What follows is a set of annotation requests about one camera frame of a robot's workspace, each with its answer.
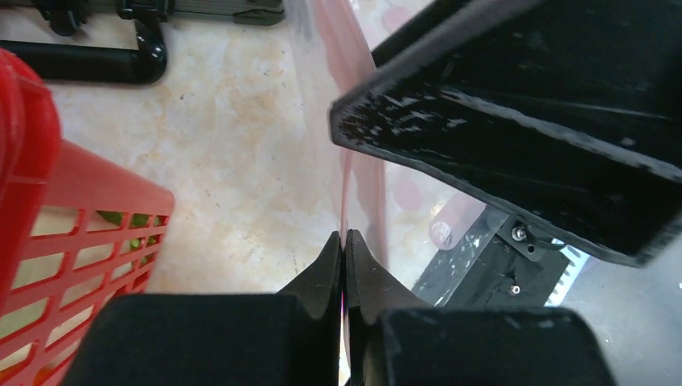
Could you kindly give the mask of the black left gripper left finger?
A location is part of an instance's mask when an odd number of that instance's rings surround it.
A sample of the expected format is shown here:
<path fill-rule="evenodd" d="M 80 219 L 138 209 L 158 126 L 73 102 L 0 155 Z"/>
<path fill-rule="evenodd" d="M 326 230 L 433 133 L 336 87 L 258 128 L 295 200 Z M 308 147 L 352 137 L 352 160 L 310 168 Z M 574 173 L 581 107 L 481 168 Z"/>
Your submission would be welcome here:
<path fill-rule="evenodd" d="M 341 238 L 274 294 L 112 298 L 65 385 L 335 385 Z"/>

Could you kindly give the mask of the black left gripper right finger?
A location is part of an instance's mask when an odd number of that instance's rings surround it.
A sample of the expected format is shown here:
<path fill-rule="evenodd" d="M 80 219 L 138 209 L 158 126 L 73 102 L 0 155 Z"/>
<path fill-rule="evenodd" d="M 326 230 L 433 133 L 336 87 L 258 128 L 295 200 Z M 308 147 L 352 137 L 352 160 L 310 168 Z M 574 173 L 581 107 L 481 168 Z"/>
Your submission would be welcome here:
<path fill-rule="evenodd" d="M 613 385 L 598 341 L 560 307 L 448 309 L 419 299 L 347 233 L 352 385 Z"/>

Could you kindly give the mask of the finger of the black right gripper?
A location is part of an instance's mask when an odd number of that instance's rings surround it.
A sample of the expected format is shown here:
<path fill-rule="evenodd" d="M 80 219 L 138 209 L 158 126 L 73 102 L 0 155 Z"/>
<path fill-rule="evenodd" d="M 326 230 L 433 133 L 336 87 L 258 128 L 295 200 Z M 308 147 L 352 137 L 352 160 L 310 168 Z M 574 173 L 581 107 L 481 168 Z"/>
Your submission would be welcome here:
<path fill-rule="evenodd" d="M 336 145 L 603 261 L 680 236 L 680 2 L 433 1 L 372 56 L 331 106 Z"/>

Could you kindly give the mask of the clear zip top bag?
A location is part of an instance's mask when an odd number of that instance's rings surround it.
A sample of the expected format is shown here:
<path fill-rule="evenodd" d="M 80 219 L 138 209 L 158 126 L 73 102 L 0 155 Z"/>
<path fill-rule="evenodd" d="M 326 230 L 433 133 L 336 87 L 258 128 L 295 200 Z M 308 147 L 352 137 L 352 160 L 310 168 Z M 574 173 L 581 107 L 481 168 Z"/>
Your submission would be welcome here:
<path fill-rule="evenodd" d="M 425 7 L 423 1 L 284 4 L 314 168 L 338 230 L 361 232 L 372 255 L 417 293 L 458 286 L 475 262 L 462 239 L 485 206 L 419 171 L 331 142 L 331 103 L 375 70 L 370 51 Z"/>

